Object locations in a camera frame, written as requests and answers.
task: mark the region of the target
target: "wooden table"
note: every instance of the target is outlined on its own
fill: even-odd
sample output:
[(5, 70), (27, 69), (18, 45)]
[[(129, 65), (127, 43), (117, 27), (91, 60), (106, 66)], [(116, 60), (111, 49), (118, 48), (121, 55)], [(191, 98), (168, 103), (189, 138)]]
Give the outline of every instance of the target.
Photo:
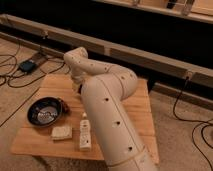
[[(63, 99), (70, 107), (72, 113), (68, 116), (61, 117), (53, 125), (45, 128), (35, 128), (26, 118), (13, 141), (11, 152), (13, 154), (32, 156), (104, 160), (93, 131), (91, 132), (91, 151), (81, 152), (79, 150), (79, 122), (82, 119), (84, 108), (79, 94), (72, 90), (72, 80), (70, 76), (47, 75), (37, 92), (35, 100), (47, 96)], [(123, 105), (141, 139), (147, 145), (153, 161), (159, 163), (153, 118), (145, 80), (139, 80), (137, 91), (133, 96), (124, 100)], [(64, 124), (72, 124), (73, 138), (71, 140), (52, 141), (50, 137), (52, 128)]]

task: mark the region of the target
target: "outlet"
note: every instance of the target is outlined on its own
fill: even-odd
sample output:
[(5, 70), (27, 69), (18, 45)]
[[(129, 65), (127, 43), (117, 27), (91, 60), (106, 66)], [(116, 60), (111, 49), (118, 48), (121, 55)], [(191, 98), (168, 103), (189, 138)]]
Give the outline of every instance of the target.
[(183, 79), (189, 78), (189, 80), (191, 80), (194, 76), (194, 72), (192, 71), (186, 71), (186, 73), (183, 76)]

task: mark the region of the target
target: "table leg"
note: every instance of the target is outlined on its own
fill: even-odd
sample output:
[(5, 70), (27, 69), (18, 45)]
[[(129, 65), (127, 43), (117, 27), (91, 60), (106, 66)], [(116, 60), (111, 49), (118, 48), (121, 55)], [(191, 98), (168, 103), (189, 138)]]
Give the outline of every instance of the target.
[(32, 156), (37, 162), (44, 166), (46, 171), (52, 171), (51, 166), (41, 157), (41, 156)]

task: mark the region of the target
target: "wire on floor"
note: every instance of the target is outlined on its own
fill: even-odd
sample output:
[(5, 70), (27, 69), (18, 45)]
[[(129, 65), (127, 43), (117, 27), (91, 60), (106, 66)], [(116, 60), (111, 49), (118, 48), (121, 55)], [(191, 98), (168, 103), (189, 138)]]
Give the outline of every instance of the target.
[(192, 142), (193, 142), (194, 146), (197, 148), (197, 150), (203, 155), (203, 157), (204, 157), (204, 158), (206, 159), (206, 161), (208, 162), (211, 171), (213, 171), (213, 166), (212, 166), (210, 160), (209, 160), (208, 157), (204, 154), (204, 152), (200, 149), (200, 147), (197, 145), (197, 143), (195, 142), (195, 139), (194, 139), (195, 130), (196, 130), (198, 127), (201, 127), (201, 126), (202, 126), (202, 128), (201, 128), (201, 138), (202, 138), (202, 140), (204, 141), (204, 143), (205, 143), (208, 147), (210, 147), (210, 148), (213, 149), (212, 145), (210, 145), (210, 143), (207, 141), (207, 139), (206, 139), (206, 137), (205, 137), (205, 135), (204, 135), (205, 129), (210, 128), (210, 127), (213, 128), (213, 123), (211, 123), (211, 121), (213, 120), (213, 118), (210, 119), (210, 120), (207, 120), (207, 121), (204, 121), (204, 120), (194, 120), (194, 119), (185, 119), (185, 118), (181, 118), (181, 117), (178, 116), (178, 114), (176, 113), (176, 106), (177, 106), (178, 101), (180, 100), (180, 98), (181, 98), (181, 96), (182, 96), (182, 94), (183, 94), (183, 92), (184, 92), (184, 90), (185, 90), (185, 88), (186, 88), (188, 82), (189, 82), (189, 78), (186, 78), (185, 83), (184, 83), (184, 86), (182, 87), (182, 89), (181, 89), (180, 93), (178, 94), (178, 96), (177, 96), (177, 98), (176, 98), (176, 100), (175, 100), (175, 103), (174, 103), (174, 105), (173, 105), (173, 115), (174, 115), (175, 118), (176, 118), (177, 120), (179, 120), (179, 121), (198, 123), (198, 124), (193, 128), (193, 130), (192, 130)]

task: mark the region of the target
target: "small bottle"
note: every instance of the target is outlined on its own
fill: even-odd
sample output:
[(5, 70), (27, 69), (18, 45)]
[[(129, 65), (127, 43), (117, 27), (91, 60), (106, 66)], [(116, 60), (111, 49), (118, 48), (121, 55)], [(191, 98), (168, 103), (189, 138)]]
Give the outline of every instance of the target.
[(83, 119), (80, 121), (80, 141), (79, 147), (81, 151), (88, 151), (91, 149), (91, 134), (90, 122), (87, 119), (87, 114), (83, 113)]

